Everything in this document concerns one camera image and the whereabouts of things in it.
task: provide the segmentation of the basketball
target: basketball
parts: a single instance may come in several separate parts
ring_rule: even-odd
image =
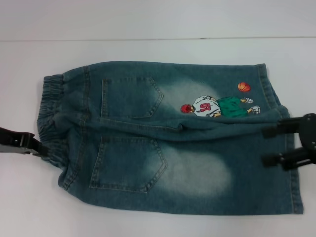
[[[250,85],[245,82],[241,82],[238,84],[238,90],[242,92],[250,91]]]

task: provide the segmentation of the white jersey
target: white jersey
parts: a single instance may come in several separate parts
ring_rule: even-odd
[[[201,117],[214,117],[215,114],[221,112],[217,101],[208,95],[203,95],[196,99],[193,107],[194,113]]]

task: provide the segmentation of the elastic waistband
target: elastic waistband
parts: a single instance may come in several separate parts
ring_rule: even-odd
[[[42,144],[48,147],[48,157],[43,160],[59,168],[65,167],[68,162],[65,154],[66,141],[58,133],[54,122],[62,97],[63,75],[45,77],[37,121],[39,138]]]

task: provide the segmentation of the hem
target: hem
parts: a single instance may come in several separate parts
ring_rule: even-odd
[[[277,110],[280,114],[281,119],[289,118],[290,114],[286,107],[281,105],[279,98],[277,97],[276,92],[274,91],[267,75],[266,64],[256,65],[258,69],[258,76],[263,90],[263,94],[266,98],[266,101],[269,107],[272,110]],[[294,146],[294,134],[285,135],[285,150],[287,152],[292,151],[295,148]],[[304,208],[300,193],[300,180],[298,169],[293,169],[289,171],[290,175],[290,188],[291,188],[291,199],[292,199],[292,213],[294,214],[303,214]]]

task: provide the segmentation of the sneaker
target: sneaker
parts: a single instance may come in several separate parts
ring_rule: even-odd
[[[250,103],[250,104],[253,103],[253,100],[250,98],[242,98],[242,100],[245,100],[246,101],[245,103]]]
[[[258,113],[260,113],[260,107],[255,105],[251,107],[251,111],[252,113],[254,113],[255,115],[257,115]]]

